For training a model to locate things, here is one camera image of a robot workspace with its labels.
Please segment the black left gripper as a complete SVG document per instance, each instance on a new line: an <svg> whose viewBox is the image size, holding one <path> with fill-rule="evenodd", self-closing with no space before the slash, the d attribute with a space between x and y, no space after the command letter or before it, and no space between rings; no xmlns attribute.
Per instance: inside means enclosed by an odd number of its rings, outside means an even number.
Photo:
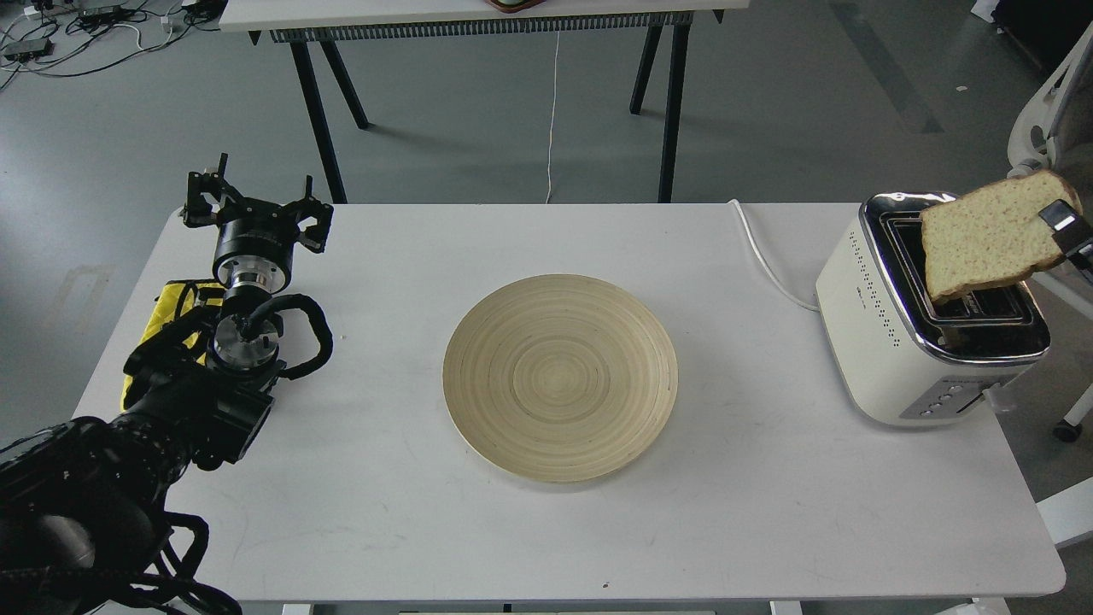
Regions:
<svg viewBox="0 0 1093 615"><path fill-rule="evenodd" d="M214 170L189 173L184 225L216 227L212 275L224 288L285 289L296 245L324 253L333 206L313 194L313 176L305 176L303 196L286 205L243 197L224 178L227 162L222 153Z"/></svg>

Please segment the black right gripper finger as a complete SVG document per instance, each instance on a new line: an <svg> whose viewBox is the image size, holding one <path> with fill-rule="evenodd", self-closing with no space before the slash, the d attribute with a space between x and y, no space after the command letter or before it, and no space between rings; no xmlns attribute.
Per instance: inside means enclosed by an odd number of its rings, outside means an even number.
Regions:
<svg viewBox="0 0 1093 615"><path fill-rule="evenodd" d="M1051 229L1051 238L1067 261L1081 275L1092 273L1092 227L1066 200L1054 200L1038 211Z"/></svg>

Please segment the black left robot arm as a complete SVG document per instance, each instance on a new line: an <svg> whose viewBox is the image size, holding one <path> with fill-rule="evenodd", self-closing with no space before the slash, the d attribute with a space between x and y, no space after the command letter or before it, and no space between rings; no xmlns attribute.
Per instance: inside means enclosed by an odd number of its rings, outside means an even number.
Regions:
<svg viewBox="0 0 1093 615"><path fill-rule="evenodd" d="M196 580L210 530L167 509L188 468L214 471L248 451L281 380L316 372L333 351L324 308L287 295L295 246L324 253L333 206L243 196L226 159L191 173L185 226L214 226L215 289L185 291L178 311L126 358L122 412L84 416L3 448L4 614L87 614L107 602L181 614L238 614Z"/></svg>

